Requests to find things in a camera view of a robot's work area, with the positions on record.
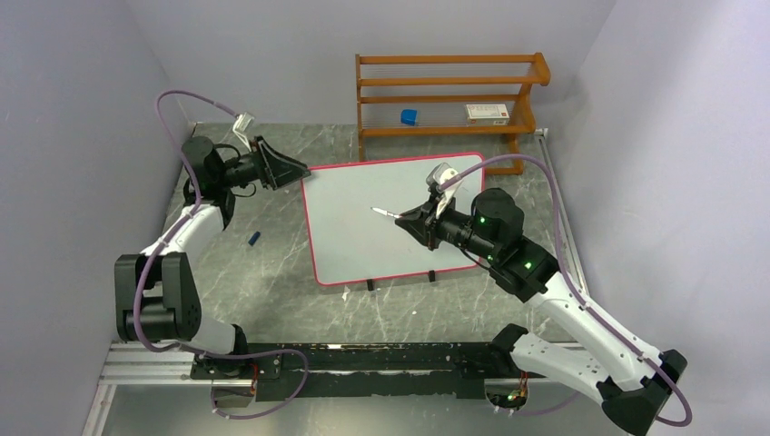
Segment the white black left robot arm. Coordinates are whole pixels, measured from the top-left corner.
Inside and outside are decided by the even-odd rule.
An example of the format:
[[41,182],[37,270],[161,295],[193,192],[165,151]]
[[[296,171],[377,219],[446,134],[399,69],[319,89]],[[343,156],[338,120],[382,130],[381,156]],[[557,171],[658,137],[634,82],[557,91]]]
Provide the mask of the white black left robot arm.
[[188,172],[184,207],[172,226],[137,254],[114,265],[116,330],[121,340],[153,352],[175,347],[213,355],[215,366],[237,378],[252,363],[245,334],[236,324],[202,313],[193,266],[210,240],[232,220],[233,188],[260,183],[279,190],[310,176],[307,164],[274,150],[261,136],[250,150],[230,159],[222,144],[194,136],[181,147]]

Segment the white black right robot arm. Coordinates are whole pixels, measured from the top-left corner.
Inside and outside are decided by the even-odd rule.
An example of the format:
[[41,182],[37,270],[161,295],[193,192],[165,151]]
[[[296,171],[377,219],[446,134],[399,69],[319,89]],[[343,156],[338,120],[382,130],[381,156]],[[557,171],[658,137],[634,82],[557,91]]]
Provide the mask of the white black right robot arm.
[[645,435],[672,395],[688,361],[676,349],[661,351],[623,327],[570,281],[558,259],[523,233],[524,213],[499,188],[478,194],[470,212],[432,196],[397,214],[395,224],[420,245],[448,243],[482,258],[504,292],[543,312],[579,343],[586,354],[551,344],[510,324],[493,340],[490,365],[499,375],[517,370],[559,382],[596,402],[624,432]]

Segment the blue marker cap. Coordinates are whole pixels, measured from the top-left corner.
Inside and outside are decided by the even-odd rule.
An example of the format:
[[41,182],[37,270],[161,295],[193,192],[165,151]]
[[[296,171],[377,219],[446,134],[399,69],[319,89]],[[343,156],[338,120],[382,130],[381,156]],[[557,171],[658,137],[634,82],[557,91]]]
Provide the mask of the blue marker cap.
[[254,233],[254,234],[253,234],[253,235],[250,237],[250,239],[248,240],[248,244],[249,244],[250,246],[254,246],[254,245],[255,245],[255,243],[256,243],[256,242],[259,240],[259,238],[260,238],[260,237],[261,237],[261,233],[260,233],[260,232],[255,232],[255,233]]

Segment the white blue whiteboard marker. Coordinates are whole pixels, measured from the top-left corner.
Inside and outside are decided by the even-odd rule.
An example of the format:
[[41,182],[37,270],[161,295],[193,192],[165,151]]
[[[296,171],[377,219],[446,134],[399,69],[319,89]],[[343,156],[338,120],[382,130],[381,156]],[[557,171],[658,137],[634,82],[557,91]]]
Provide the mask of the white blue whiteboard marker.
[[401,215],[398,213],[393,213],[379,207],[371,207],[370,209],[375,213],[378,213],[380,215],[383,215],[392,219],[399,219],[401,217]]

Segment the pink framed whiteboard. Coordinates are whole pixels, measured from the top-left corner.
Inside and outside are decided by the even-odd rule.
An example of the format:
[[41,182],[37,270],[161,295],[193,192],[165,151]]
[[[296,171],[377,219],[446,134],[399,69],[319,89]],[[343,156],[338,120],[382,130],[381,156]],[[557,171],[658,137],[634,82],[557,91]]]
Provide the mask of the pink framed whiteboard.
[[403,213],[429,198],[426,178],[447,163],[458,171],[482,162],[478,152],[339,163],[311,168],[301,181],[314,277],[333,286],[471,269],[449,244],[429,251],[379,207]]

